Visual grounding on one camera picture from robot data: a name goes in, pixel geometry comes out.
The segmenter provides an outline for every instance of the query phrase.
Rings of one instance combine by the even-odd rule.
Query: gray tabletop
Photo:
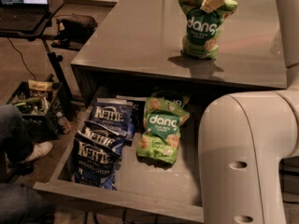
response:
[[[72,65],[173,79],[286,88],[275,0],[235,0],[216,60],[183,57],[187,20],[178,0],[120,0]]]

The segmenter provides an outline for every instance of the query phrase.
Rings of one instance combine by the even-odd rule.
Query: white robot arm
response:
[[[288,88],[226,95],[205,111],[199,135],[205,224],[286,224],[278,166],[299,156],[299,0],[277,5]]]

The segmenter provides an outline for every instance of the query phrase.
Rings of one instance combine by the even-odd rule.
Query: laptop keyboard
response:
[[[45,14],[45,10],[31,9],[0,9],[0,20],[9,21],[39,21]]]

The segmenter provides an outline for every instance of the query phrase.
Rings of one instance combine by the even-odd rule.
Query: black crate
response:
[[[32,141],[43,142],[59,139],[61,130],[56,120],[56,113],[61,111],[67,116],[71,110],[70,99],[67,97],[63,83],[54,82],[52,88],[56,91],[56,95],[53,96],[46,114],[22,114],[24,127]],[[29,97],[28,82],[20,84],[8,99],[7,104],[13,102],[16,97],[20,97],[22,93]]]

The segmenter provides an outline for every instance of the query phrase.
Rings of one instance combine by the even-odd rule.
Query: black bag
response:
[[[97,27],[92,16],[65,15],[56,19],[58,34],[51,44],[55,48],[80,50]]]

